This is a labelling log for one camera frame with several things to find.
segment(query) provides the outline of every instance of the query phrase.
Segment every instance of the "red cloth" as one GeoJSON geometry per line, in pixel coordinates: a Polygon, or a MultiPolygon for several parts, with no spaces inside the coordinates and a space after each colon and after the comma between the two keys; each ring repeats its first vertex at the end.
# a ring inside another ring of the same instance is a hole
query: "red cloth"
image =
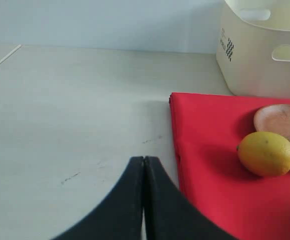
{"type": "Polygon", "coordinates": [[[236,146],[255,131],[263,106],[290,99],[172,93],[170,108],[180,190],[216,225],[242,240],[290,240],[290,172],[258,177],[236,146]]]}

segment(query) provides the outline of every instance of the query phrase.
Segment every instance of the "storage bin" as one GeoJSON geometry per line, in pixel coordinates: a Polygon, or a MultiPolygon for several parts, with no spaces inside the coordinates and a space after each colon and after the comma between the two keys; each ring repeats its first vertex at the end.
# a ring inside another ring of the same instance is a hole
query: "storage bin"
{"type": "Polygon", "coordinates": [[[216,56],[235,95],[290,98],[290,0],[225,0],[216,56]]]}

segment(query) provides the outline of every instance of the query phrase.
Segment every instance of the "white wall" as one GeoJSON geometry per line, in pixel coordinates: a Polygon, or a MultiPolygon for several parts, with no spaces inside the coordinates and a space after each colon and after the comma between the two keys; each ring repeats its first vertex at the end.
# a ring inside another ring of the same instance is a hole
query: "white wall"
{"type": "Polygon", "coordinates": [[[214,53],[223,0],[0,0],[0,43],[214,53]]]}

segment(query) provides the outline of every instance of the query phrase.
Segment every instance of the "wooden plate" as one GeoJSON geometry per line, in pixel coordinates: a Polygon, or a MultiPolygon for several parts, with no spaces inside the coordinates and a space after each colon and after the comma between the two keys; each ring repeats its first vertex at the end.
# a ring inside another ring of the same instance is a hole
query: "wooden plate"
{"type": "Polygon", "coordinates": [[[258,132],[273,132],[290,141],[290,105],[270,105],[259,109],[254,117],[258,132]]]}

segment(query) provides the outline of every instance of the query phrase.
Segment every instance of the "basket handle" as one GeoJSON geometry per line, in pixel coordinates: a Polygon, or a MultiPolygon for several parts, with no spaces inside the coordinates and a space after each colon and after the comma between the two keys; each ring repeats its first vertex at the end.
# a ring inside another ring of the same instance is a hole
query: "basket handle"
{"type": "Polygon", "coordinates": [[[272,58],[278,62],[290,62],[290,45],[282,44],[273,50],[272,58]]]}

